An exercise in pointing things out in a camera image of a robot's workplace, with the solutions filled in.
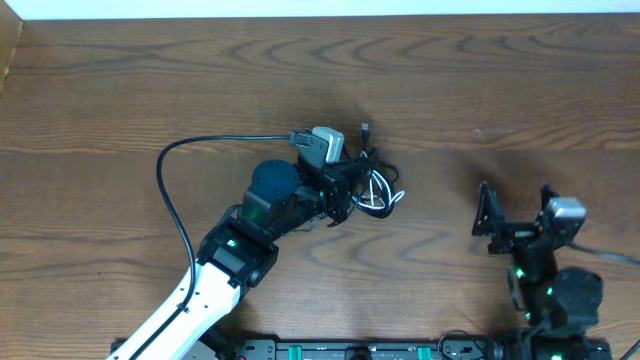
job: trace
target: white wall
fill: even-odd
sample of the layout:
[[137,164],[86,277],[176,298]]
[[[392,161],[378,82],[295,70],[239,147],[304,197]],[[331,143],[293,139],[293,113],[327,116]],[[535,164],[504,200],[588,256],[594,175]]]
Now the white wall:
[[23,20],[640,12],[640,0],[6,0]]

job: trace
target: wood grain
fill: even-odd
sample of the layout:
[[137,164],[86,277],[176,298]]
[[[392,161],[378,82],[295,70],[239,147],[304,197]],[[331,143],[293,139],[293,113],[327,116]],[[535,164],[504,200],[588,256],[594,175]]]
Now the wood grain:
[[[523,325],[508,257],[470,236],[478,185],[530,219],[538,187],[578,196],[585,246],[640,257],[640,17],[467,16],[30,22],[0,99],[0,358],[99,359],[186,271],[155,158],[208,133],[315,125],[372,143],[407,196],[384,221],[279,241],[224,320],[282,338],[436,338]],[[195,245],[282,142],[169,155]],[[562,249],[605,279],[620,356],[640,333],[639,270]]]

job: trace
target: black cable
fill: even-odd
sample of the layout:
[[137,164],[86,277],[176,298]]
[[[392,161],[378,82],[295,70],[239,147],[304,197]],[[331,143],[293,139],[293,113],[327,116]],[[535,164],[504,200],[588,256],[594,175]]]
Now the black cable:
[[342,153],[347,158],[347,160],[351,160],[351,155],[349,155],[349,151],[347,151],[347,145],[342,145]]
[[629,349],[629,351],[627,351],[626,354],[622,355],[622,357],[620,358],[620,360],[627,360],[631,358],[631,355],[635,354],[636,351],[640,350],[640,340],[638,340],[638,342],[635,343],[635,345],[633,345],[631,347],[631,349]]
[[518,302],[518,294],[516,293],[516,287],[513,281],[513,265],[507,267],[507,284],[509,285],[509,293],[511,294],[511,301],[518,311],[524,311],[524,308],[520,306]]
[[[388,184],[388,187],[385,187],[384,189],[380,189],[381,194],[380,197],[383,199],[393,199],[393,197],[396,195],[396,191],[395,188],[393,186],[393,182],[389,181],[389,179],[387,179],[387,177],[381,173],[380,171],[378,171],[377,169],[375,169],[377,167],[377,165],[379,165],[380,163],[376,162],[374,163],[374,170],[376,170],[376,172],[378,173],[378,175],[380,175],[384,181],[386,181],[386,183]],[[366,180],[371,180],[373,181],[373,171],[371,172],[371,174],[369,175],[369,177]],[[352,197],[352,201],[354,202],[354,204],[356,204],[358,210],[362,211],[363,213],[369,215],[369,216],[373,216],[375,218],[378,219],[384,219],[386,217],[388,217],[389,215],[391,215],[391,213],[393,212],[394,209],[394,201],[391,201],[389,203],[384,202],[384,208],[382,209],[370,209],[368,207],[362,206],[359,204],[360,202],[360,198],[362,196],[360,196],[358,199],[354,199]]]
[[395,184],[395,182],[400,179],[400,170],[398,170],[397,166],[382,161],[378,161],[377,165],[383,168],[387,168],[395,173],[395,177],[389,182],[389,184]]
[[315,220],[313,220],[313,218],[309,221],[310,222],[310,226],[307,229],[293,229],[291,230],[291,232],[312,232],[313,229],[316,228],[316,222]]
[[189,256],[189,271],[190,271],[190,280],[189,280],[189,290],[187,291],[187,295],[184,297],[182,303],[180,303],[176,309],[176,311],[169,316],[165,322],[160,325],[160,327],[145,341],[135,353],[131,356],[131,360],[135,360],[144,352],[144,350],[151,345],[151,343],[164,331],[173,322],[173,320],[180,315],[182,311],[188,311],[187,304],[191,297],[193,296],[193,292],[196,287],[196,267],[195,267],[195,256],[193,254],[193,247],[191,246],[191,242],[189,241],[189,237],[187,236],[187,232],[182,225],[182,221],[178,217],[178,213],[176,209],[173,207],[171,203],[171,199],[169,199],[169,194],[167,193],[167,189],[164,186],[164,180],[162,179],[162,162],[167,153],[180,145],[199,142],[199,141],[212,141],[212,140],[288,140],[289,135],[207,135],[207,136],[197,136],[187,139],[178,140],[167,145],[162,151],[160,155],[158,155],[158,161],[156,162],[156,180],[158,181],[158,189],[160,190],[160,194],[162,195],[162,199],[164,200],[165,205],[167,205],[167,209],[169,210],[169,215],[176,223],[178,227],[178,231],[180,232],[180,236],[182,236],[182,241],[184,242],[184,246],[187,248],[187,255]]
[[569,243],[569,244],[567,244],[567,246],[569,248],[573,249],[573,250],[582,251],[582,252],[585,252],[587,254],[599,256],[599,257],[604,258],[604,259],[615,260],[615,261],[620,261],[620,262],[624,262],[624,263],[627,263],[627,264],[640,266],[640,260],[634,259],[634,258],[632,258],[630,256],[617,254],[617,253],[613,253],[613,252],[608,252],[608,251],[600,251],[600,250],[590,249],[590,248],[578,245],[576,243]]
[[351,209],[349,210],[349,212],[347,213],[347,219],[351,217],[351,215],[353,215],[354,211],[356,210],[356,205],[358,204],[358,201],[360,201],[360,199],[362,199],[362,195],[364,195],[364,190],[358,195],[358,197],[356,198],[355,203],[353,204],[353,206],[351,207]]

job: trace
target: cable connector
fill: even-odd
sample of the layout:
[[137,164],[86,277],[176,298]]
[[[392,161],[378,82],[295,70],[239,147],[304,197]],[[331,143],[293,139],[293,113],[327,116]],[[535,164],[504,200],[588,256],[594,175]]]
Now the cable connector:
[[365,144],[369,142],[369,124],[362,123],[362,127],[360,128],[360,137]]
[[309,147],[313,144],[313,138],[315,136],[308,132],[291,130],[289,134],[289,145],[296,147]]
[[362,151],[367,151],[367,143],[369,142],[369,124],[362,123],[360,127],[360,138],[362,139]]

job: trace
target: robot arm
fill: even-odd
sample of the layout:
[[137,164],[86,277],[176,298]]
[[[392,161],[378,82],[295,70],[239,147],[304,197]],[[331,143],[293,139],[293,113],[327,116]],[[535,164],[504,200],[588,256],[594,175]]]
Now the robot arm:
[[258,165],[242,204],[230,207],[202,240],[188,304],[181,302],[190,272],[107,359],[181,359],[268,273],[278,257],[275,240],[316,217],[332,218],[332,226],[345,221],[355,206],[357,186],[371,176],[376,164],[371,157],[340,161],[343,141],[341,133],[329,128],[292,131],[289,144],[299,148],[298,161]]
[[[542,207],[535,221],[511,223],[489,184],[480,187],[472,234],[491,238],[489,253],[511,254],[523,311],[531,326],[490,343],[487,356],[495,360],[611,359],[608,344],[585,337],[598,323],[601,278],[577,267],[558,270],[554,256],[554,250],[574,242],[586,208],[578,199],[561,197],[549,186],[543,186],[540,193]],[[508,279],[511,287],[511,275]]]
[[[182,311],[138,357],[179,360],[213,324],[227,315],[240,300],[240,288],[231,287],[229,276],[214,265],[196,265],[195,295],[188,311]],[[147,321],[111,354],[108,360],[130,359],[149,337],[169,318],[189,287],[187,271],[176,289]]]

